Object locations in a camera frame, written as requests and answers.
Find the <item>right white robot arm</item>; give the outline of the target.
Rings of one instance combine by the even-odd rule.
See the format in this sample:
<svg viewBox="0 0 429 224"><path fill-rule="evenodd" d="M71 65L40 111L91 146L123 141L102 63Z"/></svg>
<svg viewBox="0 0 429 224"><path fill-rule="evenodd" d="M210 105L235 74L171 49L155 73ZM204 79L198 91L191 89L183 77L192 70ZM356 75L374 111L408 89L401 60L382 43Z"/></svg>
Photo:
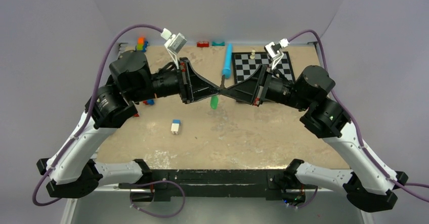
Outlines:
<svg viewBox="0 0 429 224"><path fill-rule="evenodd" d="M306 67L295 82L275 78L270 68L260 66L250 78L221 89L221 94L253 106L270 101L302 111L304 127L330 145L349 166L349 170L333 170L295 159L284 171L288 186L329 189L369 213L391 210L398 199L396 183L405 184L408 177L386 166L358 138L350 114L328 97L334 85L320 66Z"/></svg>

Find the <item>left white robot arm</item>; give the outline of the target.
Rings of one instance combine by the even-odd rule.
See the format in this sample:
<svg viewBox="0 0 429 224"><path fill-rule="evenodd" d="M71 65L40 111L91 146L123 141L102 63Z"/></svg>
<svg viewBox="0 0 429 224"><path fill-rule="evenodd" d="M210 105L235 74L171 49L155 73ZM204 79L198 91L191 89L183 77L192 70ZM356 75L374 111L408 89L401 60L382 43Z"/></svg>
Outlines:
<svg viewBox="0 0 429 224"><path fill-rule="evenodd" d="M197 74L187 58L152 73L144 52L127 51L109 66L106 84L85 105L70 140L51 158L37 163L50 178L46 189L53 198L81 198L98 187L135 184L145 188L151 172L141 159L106 164L92 158L100 145L137 114L136 103L179 95L190 104L218 95L219 86Z"/></svg>

